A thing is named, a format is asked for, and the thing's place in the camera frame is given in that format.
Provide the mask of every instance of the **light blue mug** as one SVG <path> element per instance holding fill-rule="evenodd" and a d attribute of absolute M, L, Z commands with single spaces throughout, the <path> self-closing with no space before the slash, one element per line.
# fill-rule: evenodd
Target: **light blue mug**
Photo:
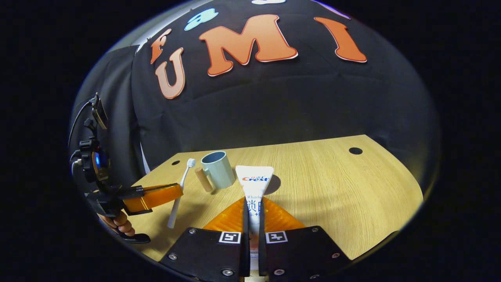
<path fill-rule="evenodd" d="M 204 175 L 210 179 L 214 188 L 224 189 L 235 182 L 235 174 L 225 151 L 207 154 L 201 163 Z"/>

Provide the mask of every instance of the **finger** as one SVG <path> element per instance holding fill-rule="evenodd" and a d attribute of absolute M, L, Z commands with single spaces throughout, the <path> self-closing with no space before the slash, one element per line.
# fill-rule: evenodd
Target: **finger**
<path fill-rule="evenodd" d="M 127 221 L 127 215 L 123 211 L 120 211 L 120 215 L 118 215 L 113 219 L 113 222 L 117 226 L 123 225 L 126 221 Z"/>
<path fill-rule="evenodd" d="M 125 232 L 125 235 L 127 236 L 134 236 L 134 234 L 136 234 L 136 230 L 134 230 L 134 228 L 130 228 L 129 232 Z"/>
<path fill-rule="evenodd" d="M 130 221 L 128 220 L 123 225 L 118 226 L 118 230 L 124 233 L 129 232 L 131 228 L 132 228 L 132 223 L 130 223 Z"/>
<path fill-rule="evenodd" d="M 115 223 L 113 223 L 113 220 L 111 220 L 111 218 L 106 217 L 106 216 L 104 216 L 104 215 L 100 215 L 100 214 L 98 214 L 98 216 L 99 216 L 99 218 L 101 218 L 101 220 L 102 220 L 104 223 L 108 224 L 108 226 L 110 226 L 111 228 L 116 228 L 116 227 L 117 227 L 117 226 L 115 225 Z"/>

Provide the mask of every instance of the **white toothbrush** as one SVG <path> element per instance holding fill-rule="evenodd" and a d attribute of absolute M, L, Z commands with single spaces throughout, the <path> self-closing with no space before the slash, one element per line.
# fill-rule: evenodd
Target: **white toothbrush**
<path fill-rule="evenodd" d="M 181 190 L 184 190 L 184 179 L 186 178 L 186 174 L 188 173 L 189 168 L 195 166 L 195 162 L 196 162 L 195 159 L 189 159 L 188 162 L 186 163 L 186 170 L 184 171 L 183 178 L 181 179 L 181 183 L 179 184 L 181 186 Z M 177 209 L 179 208 L 179 201 L 181 201 L 181 197 L 174 200 L 174 205 L 172 206 L 172 211 L 170 212 L 169 223 L 167 223 L 167 227 L 171 229 L 174 228 L 174 223 L 176 222 L 176 215 L 177 215 Z"/>

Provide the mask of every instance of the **wooden table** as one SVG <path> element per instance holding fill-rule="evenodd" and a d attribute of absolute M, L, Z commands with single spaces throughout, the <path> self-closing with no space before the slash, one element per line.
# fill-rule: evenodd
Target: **wooden table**
<path fill-rule="evenodd" d="M 350 153 L 352 147 L 362 149 L 362 154 Z M 179 183 L 188 159 L 196 159 L 197 168 L 203 156 L 220 149 L 178 153 L 134 185 Z M 274 167 L 281 186 L 265 197 L 306 226 L 322 226 L 350 259 L 399 230 L 423 201 L 411 173 L 366 135 L 223 150 L 233 168 Z M 151 237 L 149 244 L 131 246 L 160 261 L 187 227 L 204 227 L 241 197 L 238 180 L 231 187 L 207 193 L 190 169 L 175 228 L 167 228 L 173 201 L 153 208 L 152 213 L 131 216 L 136 232 Z"/>

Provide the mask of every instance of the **bolt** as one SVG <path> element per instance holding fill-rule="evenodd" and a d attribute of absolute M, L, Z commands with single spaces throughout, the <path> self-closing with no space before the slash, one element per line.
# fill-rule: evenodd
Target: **bolt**
<path fill-rule="evenodd" d="M 285 273 L 285 270 L 283 270 L 283 269 L 277 269 L 277 270 L 275 270 L 275 272 L 273 272 L 273 274 L 275 274 L 275 275 L 282 275 L 284 273 Z"/>
<path fill-rule="evenodd" d="M 222 271 L 222 274 L 223 274 L 224 276 L 232 276 L 232 275 L 233 275 L 233 270 L 231 270 L 231 269 L 224 269 L 224 270 Z"/>

